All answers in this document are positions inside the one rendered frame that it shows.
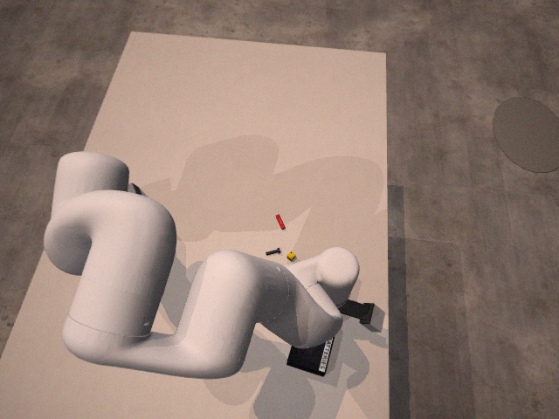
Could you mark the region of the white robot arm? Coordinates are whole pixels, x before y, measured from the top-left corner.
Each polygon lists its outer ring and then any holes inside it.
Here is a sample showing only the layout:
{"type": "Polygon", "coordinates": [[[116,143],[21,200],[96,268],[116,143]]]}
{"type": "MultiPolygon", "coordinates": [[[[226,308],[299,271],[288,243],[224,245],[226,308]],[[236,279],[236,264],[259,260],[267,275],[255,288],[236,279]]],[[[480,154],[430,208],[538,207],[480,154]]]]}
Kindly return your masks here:
{"type": "Polygon", "coordinates": [[[256,323],[302,349],[332,339],[342,314],[382,332],[382,309],[348,299],[360,268],[342,247],[286,265],[214,252],[197,269],[176,333],[152,332],[176,254],[176,225],[159,202],[128,192],[128,181],[128,166],[111,155],[81,151],[59,160],[44,246],[57,268],[82,275],[62,331],[76,357],[220,379],[242,368],[256,323]]]}

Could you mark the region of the black three-compartment bin rack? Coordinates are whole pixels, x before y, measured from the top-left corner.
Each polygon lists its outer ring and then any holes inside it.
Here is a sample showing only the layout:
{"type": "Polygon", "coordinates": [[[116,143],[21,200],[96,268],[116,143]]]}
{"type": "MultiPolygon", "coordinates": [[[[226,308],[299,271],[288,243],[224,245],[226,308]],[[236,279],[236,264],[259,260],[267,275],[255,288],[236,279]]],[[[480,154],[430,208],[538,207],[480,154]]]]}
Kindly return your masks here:
{"type": "Polygon", "coordinates": [[[319,346],[304,349],[291,346],[287,363],[291,367],[324,377],[334,339],[335,337],[319,346]]]}

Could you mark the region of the red battery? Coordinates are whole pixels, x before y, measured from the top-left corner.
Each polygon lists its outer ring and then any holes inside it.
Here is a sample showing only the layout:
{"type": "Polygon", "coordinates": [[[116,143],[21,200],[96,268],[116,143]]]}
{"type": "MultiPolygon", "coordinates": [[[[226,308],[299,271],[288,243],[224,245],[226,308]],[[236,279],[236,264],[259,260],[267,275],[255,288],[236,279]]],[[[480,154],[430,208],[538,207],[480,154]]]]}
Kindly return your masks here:
{"type": "Polygon", "coordinates": [[[278,222],[279,222],[280,228],[281,228],[282,230],[284,230],[284,229],[285,229],[285,225],[283,224],[283,222],[282,222],[282,220],[281,220],[281,218],[280,218],[280,215],[279,215],[279,214],[276,214],[275,216],[276,216],[276,218],[277,218],[277,220],[278,220],[278,222]]]}

